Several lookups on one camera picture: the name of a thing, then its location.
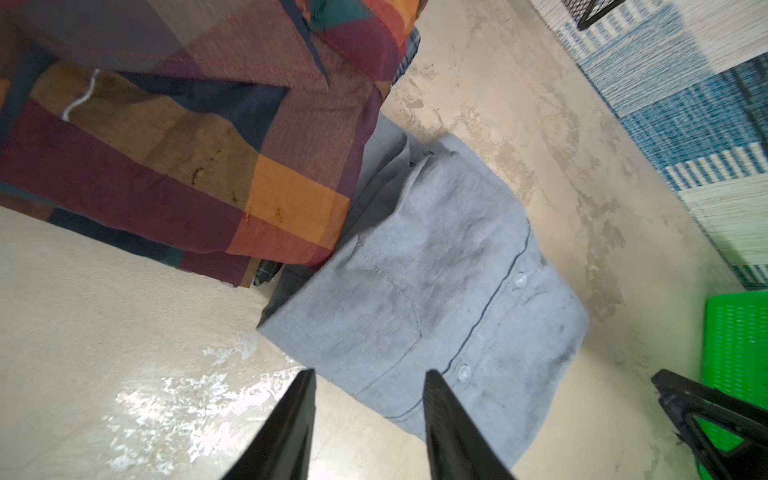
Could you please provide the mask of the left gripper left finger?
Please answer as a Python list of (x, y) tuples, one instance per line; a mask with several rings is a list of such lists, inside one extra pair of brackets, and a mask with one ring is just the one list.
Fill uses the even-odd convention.
[(223, 479), (307, 479), (316, 413), (315, 392), (315, 371), (300, 371)]

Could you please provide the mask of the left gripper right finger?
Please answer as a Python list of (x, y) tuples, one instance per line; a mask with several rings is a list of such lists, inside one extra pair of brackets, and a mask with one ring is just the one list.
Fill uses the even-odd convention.
[(514, 479), (437, 370), (426, 372), (422, 403), (432, 479)]

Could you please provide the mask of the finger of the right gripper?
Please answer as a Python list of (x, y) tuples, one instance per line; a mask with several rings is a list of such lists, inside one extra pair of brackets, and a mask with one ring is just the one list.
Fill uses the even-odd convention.
[[(767, 411), (669, 370), (651, 381), (659, 404), (712, 479), (767, 477)], [(731, 450), (716, 447), (701, 423), (706, 421), (741, 439)]]

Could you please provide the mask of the green plastic basket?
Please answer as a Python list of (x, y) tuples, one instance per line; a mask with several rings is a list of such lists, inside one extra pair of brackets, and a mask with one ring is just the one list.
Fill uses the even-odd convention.
[(707, 301), (701, 383), (767, 407), (767, 293), (718, 295)]

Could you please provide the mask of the grey long sleeve shirt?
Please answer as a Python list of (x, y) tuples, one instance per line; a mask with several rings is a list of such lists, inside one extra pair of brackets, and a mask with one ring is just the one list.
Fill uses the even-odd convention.
[(416, 436), (439, 371), (512, 467), (588, 324), (504, 181), (457, 137), (422, 144), (380, 117), (335, 251), (284, 269), (259, 330)]

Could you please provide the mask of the dark checked folded shirt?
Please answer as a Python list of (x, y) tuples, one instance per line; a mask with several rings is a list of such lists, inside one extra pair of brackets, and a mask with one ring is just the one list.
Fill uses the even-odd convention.
[[(420, 43), (421, 43), (420, 32), (417, 27), (414, 27), (411, 33), (409, 34), (408, 38), (406, 39), (405, 55), (403, 56), (398, 66), (398, 69), (396, 71), (396, 74), (394, 76), (394, 79), (391, 82), (392, 86), (394, 86), (397, 83), (397, 81), (406, 73), (406, 71), (412, 64), (415, 56), (418, 53)], [(282, 263), (278, 263), (276, 261), (262, 260), (256, 270), (252, 285), (255, 287), (258, 287), (270, 282), (278, 274), (278, 272), (282, 267), (283, 267)]]

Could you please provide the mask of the folded plaid flannel shirt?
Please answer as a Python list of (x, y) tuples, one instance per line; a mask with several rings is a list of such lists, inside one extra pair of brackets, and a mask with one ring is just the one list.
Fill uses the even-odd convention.
[(332, 254), (421, 1), (5, 1), (1, 204), (234, 285)]

